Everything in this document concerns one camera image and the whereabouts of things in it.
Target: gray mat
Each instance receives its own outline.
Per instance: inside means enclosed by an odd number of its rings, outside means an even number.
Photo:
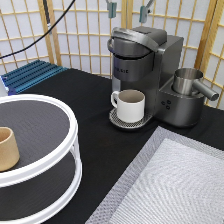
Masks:
[[[0,127],[14,131],[20,152],[20,160],[12,170],[52,152],[62,143],[70,128],[69,118],[62,109],[40,101],[3,103],[0,105],[0,118]]]
[[[223,160],[165,139],[109,223],[223,223],[223,172]]]
[[[75,161],[69,152],[39,176],[0,188],[0,222],[24,218],[47,208],[65,193],[74,175]]]
[[[113,213],[116,211],[142,170],[146,167],[165,138],[224,160],[224,153],[222,151],[158,127],[133,162],[128,166],[117,183],[98,206],[96,211],[87,220],[87,224],[109,223]]]

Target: coffee maker lid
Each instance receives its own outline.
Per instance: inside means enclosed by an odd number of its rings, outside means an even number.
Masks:
[[[108,41],[108,49],[119,56],[137,58],[157,52],[167,41],[164,30],[137,27],[133,30],[115,27]]]

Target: power cord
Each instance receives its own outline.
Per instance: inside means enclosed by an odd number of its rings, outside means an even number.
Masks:
[[[7,54],[7,55],[4,55],[4,56],[1,56],[0,59],[3,59],[3,58],[6,58],[6,57],[9,57],[9,56],[12,56],[12,55],[15,55],[15,54],[18,54],[18,53],[21,53],[27,49],[29,49],[30,47],[32,47],[34,44],[36,44],[37,42],[39,42],[40,40],[42,40],[45,36],[47,36],[51,30],[54,29],[54,27],[61,21],[61,19],[65,16],[65,14],[68,12],[68,10],[72,7],[72,5],[75,3],[75,0],[73,0],[70,5],[68,6],[68,8],[64,11],[64,13],[60,16],[60,18],[55,22],[55,24],[43,35],[41,36],[39,39],[37,39],[36,41],[34,41],[32,44],[30,44],[29,46],[25,47],[24,49],[22,50],[19,50],[19,51],[16,51],[16,52],[13,52],[11,54]]]

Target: black table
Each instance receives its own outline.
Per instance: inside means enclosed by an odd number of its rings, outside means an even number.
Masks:
[[[108,119],[111,91],[111,80],[70,69],[23,92],[65,102],[79,124],[82,181],[70,203],[47,224],[85,223],[158,126],[224,149],[224,111],[204,106],[193,128],[178,129],[153,120],[137,132],[124,132]]]

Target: gray appliance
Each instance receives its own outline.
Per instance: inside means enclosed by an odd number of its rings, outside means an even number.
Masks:
[[[108,49],[113,53],[112,91],[139,90],[146,96],[147,114],[177,127],[195,125],[205,96],[193,88],[188,95],[173,89],[182,47],[182,37],[167,35],[164,30],[114,28],[108,40]]]

